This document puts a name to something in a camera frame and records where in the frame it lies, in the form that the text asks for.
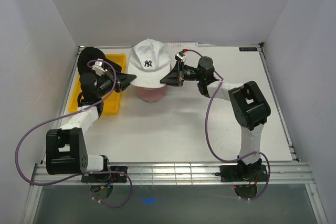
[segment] gray wall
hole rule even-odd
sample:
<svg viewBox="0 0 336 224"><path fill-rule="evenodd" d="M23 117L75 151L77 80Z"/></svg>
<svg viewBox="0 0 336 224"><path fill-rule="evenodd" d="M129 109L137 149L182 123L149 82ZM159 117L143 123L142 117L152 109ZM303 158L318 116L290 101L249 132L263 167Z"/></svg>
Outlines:
<svg viewBox="0 0 336 224"><path fill-rule="evenodd" d="M295 150L336 223L336 0L289 0L266 59Z"/></svg>
<svg viewBox="0 0 336 224"><path fill-rule="evenodd" d="M0 6L0 223L15 224L29 190L15 169L15 147L27 130L58 112L77 47L52 0L0 0ZM22 146L28 177L43 157L49 127Z"/></svg>
<svg viewBox="0 0 336 224"><path fill-rule="evenodd" d="M53 0L78 45L257 44L288 0Z"/></svg>

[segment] yankees logo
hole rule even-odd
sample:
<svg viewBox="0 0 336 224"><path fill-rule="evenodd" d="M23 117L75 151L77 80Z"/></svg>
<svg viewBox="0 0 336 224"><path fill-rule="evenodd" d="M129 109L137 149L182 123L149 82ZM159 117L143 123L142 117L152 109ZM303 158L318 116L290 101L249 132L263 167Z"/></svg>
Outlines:
<svg viewBox="0 0 336 224"><path fill-rule="evenodd" d="M147 60L145 61L145 67L151 67L152 66L152 61L151 60Z"/></svg>

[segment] black label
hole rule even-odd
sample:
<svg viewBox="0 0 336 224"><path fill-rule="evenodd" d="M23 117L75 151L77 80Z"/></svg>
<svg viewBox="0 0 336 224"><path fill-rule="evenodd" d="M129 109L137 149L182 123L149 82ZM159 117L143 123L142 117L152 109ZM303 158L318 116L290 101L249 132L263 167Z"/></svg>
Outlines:
<svg viewBox="0 0 336 224"><path fill-rule="evenodd" d="M241 52L255 52L258 51L256 47L240 47L239 51Z"/></svg>

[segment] yellow tray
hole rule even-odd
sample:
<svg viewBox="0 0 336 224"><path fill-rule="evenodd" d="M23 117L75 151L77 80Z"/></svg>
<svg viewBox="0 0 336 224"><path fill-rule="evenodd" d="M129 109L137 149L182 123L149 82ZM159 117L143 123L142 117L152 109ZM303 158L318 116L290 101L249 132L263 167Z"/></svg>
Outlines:
<svg viewBox="0 0 336 224"><path fill-rule="evenodd" d="M105 55L107 59L115 62L116 64L121 66L121 72L124 73L125 68L126 68L126 55L120 54L120 55ZM75 88L73 89L73 93L71 96L71 101L69 104L69 111L70 112L76 112L78 107L77 107L77 97L80 92L82 92L80 88L80 83L79 83L79 75L77 77L77 81L75 84ZM108 97L104 101L104 108L103 108L103 115L117 115L119 106L120 106L120 98L121 98L121 92L113 92L110 97Z"/></svg>

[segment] cap brim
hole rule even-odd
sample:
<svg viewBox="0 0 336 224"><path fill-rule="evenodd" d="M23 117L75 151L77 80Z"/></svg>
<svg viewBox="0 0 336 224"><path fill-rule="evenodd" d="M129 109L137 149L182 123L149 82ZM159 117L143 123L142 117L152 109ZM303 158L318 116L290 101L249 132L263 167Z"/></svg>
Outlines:
<svg viewBox="0 0 336 224"><path fill-rule="evenodd" d="M170 64L156 72L144 72L136 68L132 63L129 63L127 70L127 73L137 76L137 78L131 82L133 86L151 89L157 89L165 86L165 84L160 83L160 80L169 72Z"/></svg>

